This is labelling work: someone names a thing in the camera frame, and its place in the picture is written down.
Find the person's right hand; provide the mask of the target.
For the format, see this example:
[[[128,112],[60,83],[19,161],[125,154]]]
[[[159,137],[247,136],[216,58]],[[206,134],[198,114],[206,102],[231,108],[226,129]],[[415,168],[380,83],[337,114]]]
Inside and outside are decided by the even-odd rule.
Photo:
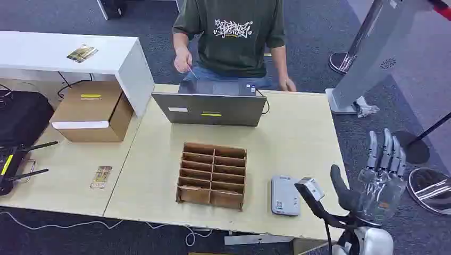
[[[174,67],[179,73],[190,72],[193,58],[187,47],[178,47],[175,49],[176,57]]]

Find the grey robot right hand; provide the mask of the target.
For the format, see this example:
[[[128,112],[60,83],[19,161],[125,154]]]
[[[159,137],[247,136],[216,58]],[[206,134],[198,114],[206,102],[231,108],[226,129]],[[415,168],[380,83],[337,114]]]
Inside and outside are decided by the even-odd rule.
[[[376,133],[370,131],[369,135],[368,159],[356,187],[349,189],[344,184],[337,165],[331,166],[330,176],[343,209],[363,222],[381,226],[393,216],[406,189],[406,153],[388,128],[381,148]]]

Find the person's left hand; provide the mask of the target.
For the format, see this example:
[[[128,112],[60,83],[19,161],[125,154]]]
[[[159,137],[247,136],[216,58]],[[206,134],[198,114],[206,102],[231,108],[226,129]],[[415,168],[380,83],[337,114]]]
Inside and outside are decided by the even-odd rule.
[[[282,91],[297,92],[296,85],[288,76],[279,77],[279,87]]]

